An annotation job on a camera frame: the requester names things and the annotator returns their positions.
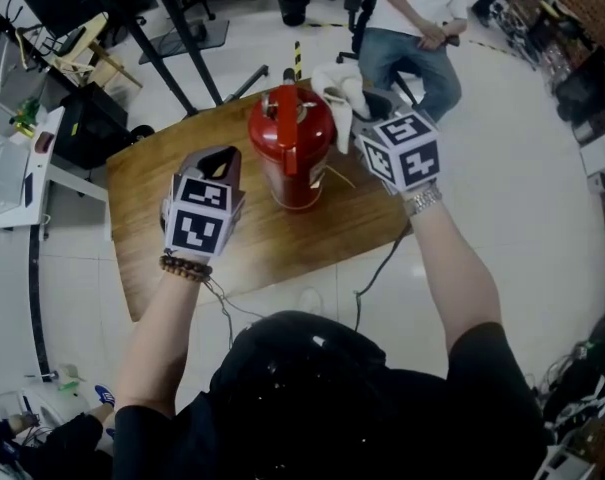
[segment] white box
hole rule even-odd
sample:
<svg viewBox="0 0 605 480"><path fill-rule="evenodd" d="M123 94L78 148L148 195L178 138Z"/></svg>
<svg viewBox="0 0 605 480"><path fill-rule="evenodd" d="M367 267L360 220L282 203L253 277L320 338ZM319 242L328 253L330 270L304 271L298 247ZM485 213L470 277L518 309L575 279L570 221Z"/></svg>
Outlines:
<svg viewBox="0 0 605 480"><path fill-rule="evenodd" d="M20 205L28 160L27 148L0 136L0 213Z"/></svg>

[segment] blue jeans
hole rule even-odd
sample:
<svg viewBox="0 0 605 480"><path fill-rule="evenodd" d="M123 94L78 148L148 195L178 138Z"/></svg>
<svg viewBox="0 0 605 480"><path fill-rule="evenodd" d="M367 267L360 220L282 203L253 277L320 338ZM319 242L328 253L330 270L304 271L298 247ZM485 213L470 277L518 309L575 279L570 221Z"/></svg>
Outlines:
<svg viewBox="0 0 605 480"><path fill-rule="evenodd" d="M462 98L460 80L446 54L418 48L420 38L381 28L367 28L360 49L360 71L378 89L390 90L397 67L409 61L420 71L425 96L415 110L425 111L436 123Z"/></svg>

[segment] wristwatch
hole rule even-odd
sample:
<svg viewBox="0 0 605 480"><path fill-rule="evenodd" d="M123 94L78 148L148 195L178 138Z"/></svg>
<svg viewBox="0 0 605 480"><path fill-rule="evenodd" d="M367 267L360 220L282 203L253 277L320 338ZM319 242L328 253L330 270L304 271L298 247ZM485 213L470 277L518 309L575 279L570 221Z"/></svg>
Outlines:
<svg viewBox="0 0 605 480"><path fill-rule="evenodd" d="M442 201L442 192L438 189L435 182L431 183L426 189L420 192L402 194L404 199L404 210L409 217L414 217L423 212L438 201Z"/></svg>

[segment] shoe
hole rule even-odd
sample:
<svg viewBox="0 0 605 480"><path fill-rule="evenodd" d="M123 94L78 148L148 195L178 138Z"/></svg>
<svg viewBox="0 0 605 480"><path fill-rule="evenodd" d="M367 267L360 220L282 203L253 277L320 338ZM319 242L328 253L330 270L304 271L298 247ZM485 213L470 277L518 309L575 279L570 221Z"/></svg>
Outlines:
<svg viewBox="0 0 605 480"><path fill-rule="evenodd" d="M324 301L314 288L305 288L298 300L298 310L311 315L326 316Z"/></svg>
<svg viewBox="0 0 605 480"><path fill-rule="evenodd" d="M488 16L485 16L484 14L480 14L475 9L475 7L471 7L471 10L473 11L473 14L475 14L475 17L480 22L480 25L482 25L484 28L490 28L491 27L491 20L489 19Z"/></svg>
<svg viewBox="0 0 605 480"><path fill-rule="evenodd" d="M95 392L98 394L101 404L109 404L110 406L115 407L115 397L109 391L109 388L101 384L97 384L95 386Z"/></svg>

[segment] blue sneaker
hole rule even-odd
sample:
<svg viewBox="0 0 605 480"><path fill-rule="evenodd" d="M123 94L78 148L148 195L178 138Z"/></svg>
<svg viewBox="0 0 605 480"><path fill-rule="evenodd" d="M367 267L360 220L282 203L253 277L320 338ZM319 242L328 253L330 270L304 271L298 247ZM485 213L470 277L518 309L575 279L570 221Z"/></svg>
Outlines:
<svg viewBox="0 0 605 480"><path fill-rule="evenodd" d="M109 404L111 407L115 407L115 397L113 396L113 393L109 391L109 388L97 384L95 386L95 392L98 394L101 404Z"/></svg>

